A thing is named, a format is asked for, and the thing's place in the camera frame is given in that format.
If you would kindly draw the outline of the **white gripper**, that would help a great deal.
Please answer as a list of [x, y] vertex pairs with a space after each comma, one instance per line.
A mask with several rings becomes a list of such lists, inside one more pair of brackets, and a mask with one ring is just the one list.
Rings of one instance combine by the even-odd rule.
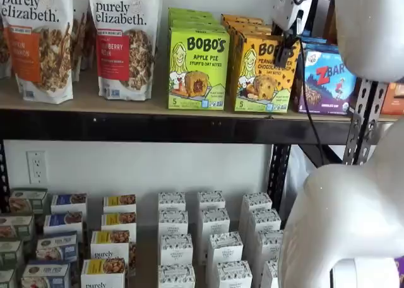
[[299, 41], [306, 25], [312, 0], [275, 0], [272, 12], [272, 35], [280, 35], [275, 66], [286, 67], [292, 47]]

